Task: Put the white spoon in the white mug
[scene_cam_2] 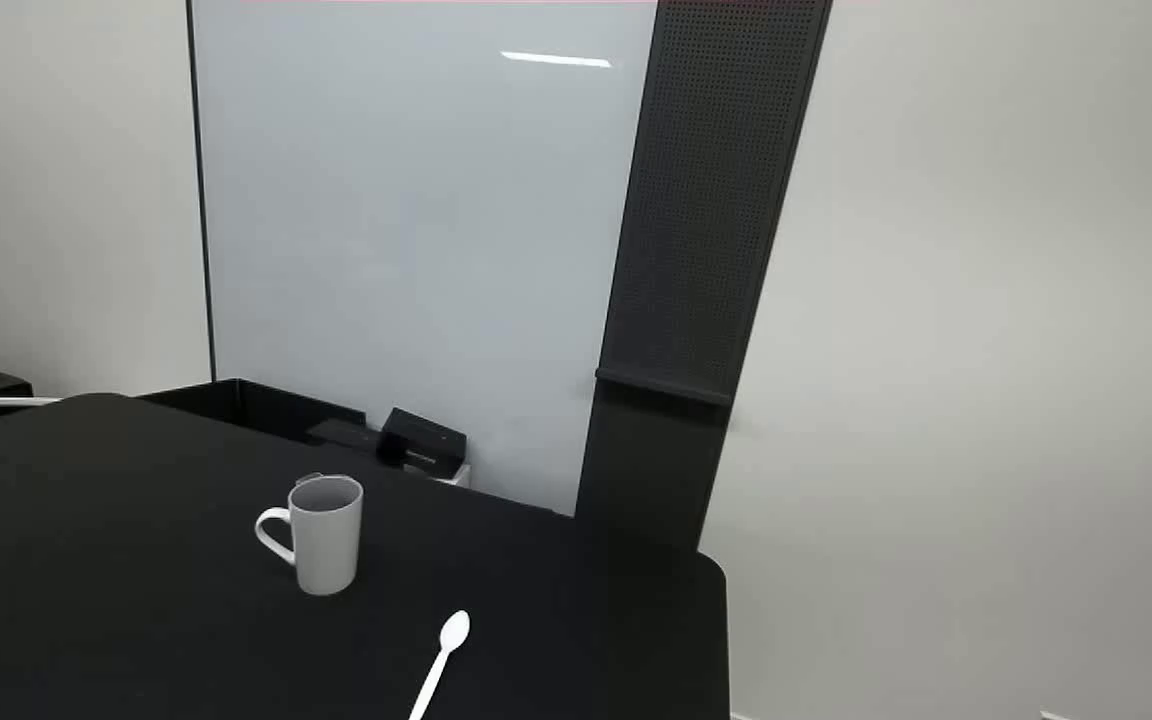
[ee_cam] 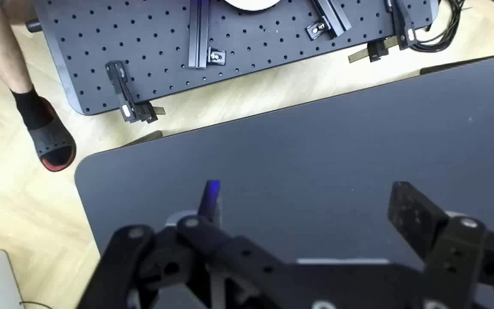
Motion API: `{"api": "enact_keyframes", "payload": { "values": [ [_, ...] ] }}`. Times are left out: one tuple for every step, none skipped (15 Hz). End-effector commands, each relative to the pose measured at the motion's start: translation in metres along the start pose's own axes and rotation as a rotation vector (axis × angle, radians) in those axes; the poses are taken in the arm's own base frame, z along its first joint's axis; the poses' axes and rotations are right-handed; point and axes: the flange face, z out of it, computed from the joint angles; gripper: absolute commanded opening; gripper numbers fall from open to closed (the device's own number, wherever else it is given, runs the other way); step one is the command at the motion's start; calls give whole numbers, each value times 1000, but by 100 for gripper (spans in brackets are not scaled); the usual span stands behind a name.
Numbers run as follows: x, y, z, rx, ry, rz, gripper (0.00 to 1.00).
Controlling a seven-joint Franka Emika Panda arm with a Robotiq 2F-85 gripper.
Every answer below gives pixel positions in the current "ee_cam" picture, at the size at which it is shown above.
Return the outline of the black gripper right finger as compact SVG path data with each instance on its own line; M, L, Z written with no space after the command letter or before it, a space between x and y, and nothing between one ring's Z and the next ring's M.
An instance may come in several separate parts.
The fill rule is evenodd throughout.
M485 309L477 287L494 290L494 232L468 215L449 215L410 182L394 182L388 220L424 261L415 309Z

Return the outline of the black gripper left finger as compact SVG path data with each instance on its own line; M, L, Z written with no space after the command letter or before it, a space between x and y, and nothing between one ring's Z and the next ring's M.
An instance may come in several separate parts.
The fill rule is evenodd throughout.
M156 309L165 289L185 287L206 309L293 309L290 268L216 223L220 182L208 181L192 215L154 232L113 232L77 309Z

